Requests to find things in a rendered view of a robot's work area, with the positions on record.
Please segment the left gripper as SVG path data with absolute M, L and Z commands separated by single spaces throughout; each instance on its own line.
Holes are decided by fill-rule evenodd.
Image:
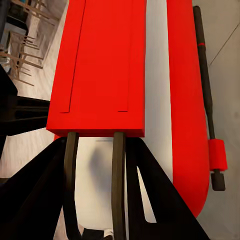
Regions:
M 50 101 L 18 96 L 18 89 L 0 64 L 0 159 L 6 136 L 44 129 Z

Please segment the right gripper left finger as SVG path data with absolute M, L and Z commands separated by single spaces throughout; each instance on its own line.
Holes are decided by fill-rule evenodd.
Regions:
M 53 240 L 62 209 L 67 137 L 0 186 L 0 240 Z

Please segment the radio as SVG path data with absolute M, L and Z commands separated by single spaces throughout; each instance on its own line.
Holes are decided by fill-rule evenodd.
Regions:
M 210 176 L 212 189 L 225 191 L 212 106 L 192 0 L 69 0 L 46 123 L 53 141 L 67 138 L 68 240 L 83 240 L 78 223 L 104 231 L 100 240 L 129 240 L 126 137 L 145 142 L 195 217 Z M 157 223 L 137 171 L 145 219 Z

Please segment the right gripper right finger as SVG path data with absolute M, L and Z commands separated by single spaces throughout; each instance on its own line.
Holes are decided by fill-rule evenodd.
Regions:
M 140 137 L 126 137 L 129 240 L 210 240 Z M 146 221 L 139 167 L 156 223 Z

